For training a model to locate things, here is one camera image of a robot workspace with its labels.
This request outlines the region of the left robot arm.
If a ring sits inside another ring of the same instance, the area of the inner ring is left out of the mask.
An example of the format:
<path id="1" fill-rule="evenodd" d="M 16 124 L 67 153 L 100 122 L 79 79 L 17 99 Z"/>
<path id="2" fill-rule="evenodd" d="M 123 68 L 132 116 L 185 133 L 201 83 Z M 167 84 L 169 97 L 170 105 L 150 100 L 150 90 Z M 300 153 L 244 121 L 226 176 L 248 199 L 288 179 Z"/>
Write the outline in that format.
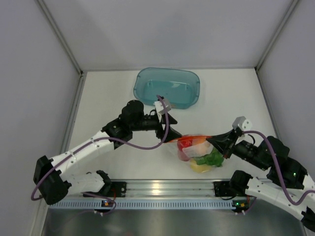
<path id="1" fill-rule="evenodd" d="M 43 199 L 53 205 L 66 196 L 84 194 L 85 196 L 107 196 L 112 181 L 104 171 L 78 175 L 90 161 L 114 151 L 122 145 L 141 150 L 154 150 L 164 143 L 182 135 L 171 128 L 177 121 L 169 114 L 171 105 L 164 97 L 158 97 L 154 109 L 144 113 L 144 104 L 139 100 L 129 101 L 122 108 L 117 119 L 102 127 L 94 136 L 77 147 L 62 154 L 48 158 L 40 157 L 35 166 L 33 181 L 35 189 L 31 199 Z M 141 147 L 130 143 L 135 131 L 154 131 L 160 143 L 152 147 Z"/>

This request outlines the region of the clear zip top bag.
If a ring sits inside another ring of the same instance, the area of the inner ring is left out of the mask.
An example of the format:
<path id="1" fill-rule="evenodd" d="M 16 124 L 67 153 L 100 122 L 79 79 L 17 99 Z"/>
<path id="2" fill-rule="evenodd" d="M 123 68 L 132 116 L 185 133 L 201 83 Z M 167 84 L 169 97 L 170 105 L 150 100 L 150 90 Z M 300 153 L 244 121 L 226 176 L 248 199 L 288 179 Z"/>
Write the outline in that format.
<path id="1" fill-rule="evenodd" d="M 184 135 L 165 143 L 167 150 L 196 173 L 210 172 L 223 166 L 222 154 L 207 141 L 206 135 Z"/>

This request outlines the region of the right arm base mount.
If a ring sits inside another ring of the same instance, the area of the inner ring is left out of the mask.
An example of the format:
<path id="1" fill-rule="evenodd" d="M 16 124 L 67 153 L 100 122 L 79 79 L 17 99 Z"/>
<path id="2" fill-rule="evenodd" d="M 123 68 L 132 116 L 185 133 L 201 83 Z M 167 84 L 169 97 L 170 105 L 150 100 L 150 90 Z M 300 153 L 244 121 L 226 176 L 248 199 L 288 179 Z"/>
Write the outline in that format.
<path id="1" fill-rule="evenodd" d="M 236 194 L 230 189 L 229 181 L 213 182 L 215 196 L 228 201 L 236 197 Z"/>

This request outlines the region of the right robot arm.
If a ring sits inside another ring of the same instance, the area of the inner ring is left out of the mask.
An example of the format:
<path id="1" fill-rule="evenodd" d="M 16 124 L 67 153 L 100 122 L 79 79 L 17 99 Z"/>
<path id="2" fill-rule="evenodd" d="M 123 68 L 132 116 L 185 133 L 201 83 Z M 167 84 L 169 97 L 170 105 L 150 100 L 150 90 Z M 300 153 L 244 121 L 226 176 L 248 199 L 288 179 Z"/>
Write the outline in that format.
<path id="1" fill-rule="evenodd" d="M 233 194 L 262 199 L 294 216 L 308 230 L 315 230 L 315 182 L 303 165 L 288 156 L 290 149 L 279 139 L 236 128 L 206 140 L 225 159 L 235 155 L 267 171 L 266 178 L 273 184 L 266 185 L 253 174 L 236 170 L 229 181 Z"/>

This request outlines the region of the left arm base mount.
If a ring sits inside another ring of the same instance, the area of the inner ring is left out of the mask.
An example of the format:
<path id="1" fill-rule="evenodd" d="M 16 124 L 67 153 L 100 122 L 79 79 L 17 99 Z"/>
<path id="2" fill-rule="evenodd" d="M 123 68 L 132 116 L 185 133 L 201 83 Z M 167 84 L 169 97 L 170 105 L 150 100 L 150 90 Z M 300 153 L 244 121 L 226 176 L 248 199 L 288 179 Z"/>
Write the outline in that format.
<path id="1" fill-rule="evenodd" d="M 124 198 L 126 196 L 127 183 L 124 181 L 114 181 L 111 184 L 107 197 Z"/>

